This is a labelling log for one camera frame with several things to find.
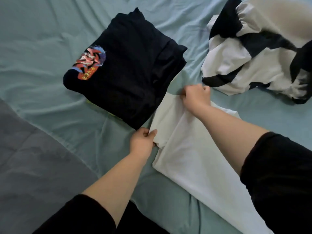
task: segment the white t-shirt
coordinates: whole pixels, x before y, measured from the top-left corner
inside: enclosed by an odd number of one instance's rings
[[[236,116],[236,111],[212,106]],[[187,190],[244,234],[270,233],[251,197],[205,126],[185,110],[178,95],[167,93],[150,131],[159,147],[153,167]]]

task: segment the forearm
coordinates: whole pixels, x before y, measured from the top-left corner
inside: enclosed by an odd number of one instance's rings
[[[118,225],[131,198],[146,160],[129,154],[83,194],[95,199],[112,216]]]
[[[255,143],[268,132],[212,106],[204,107],[198,118],[237,174]]]

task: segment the right hand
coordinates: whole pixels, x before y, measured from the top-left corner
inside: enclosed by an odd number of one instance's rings
[[[187,85],[183,88],[180,98],[187,110],[198,118],[203,109],[210,106],[210,87],[202,84]]]

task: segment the graphic print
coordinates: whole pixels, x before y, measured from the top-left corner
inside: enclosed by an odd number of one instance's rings
[[[73,64],[72,69],[79,72],[78,79],[87,80],[106,59],[106,53],[100,46],[90,46]]]

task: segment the bed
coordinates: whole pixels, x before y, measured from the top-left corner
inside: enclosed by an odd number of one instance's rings
[[[67,90],[64,73],[117,13],[138,7],[156,28],[188,47],[187,65],[168,88],[177,94],[184,85],[201,81],[200,69],[208,52],[206,25],[226,1],[1,0],[0,98],[100,177],[127,155],[134,130],[88,103],[83,95]],[[213,90],[212,101],[312,149],[312,100],[294,105],[285,96],[253,89],[233,96]],[[157,148],[132,196],[146,217],[172,234],[239,233],[153,169],[156,153]],[[77,171],[73,165],[67,169]]]

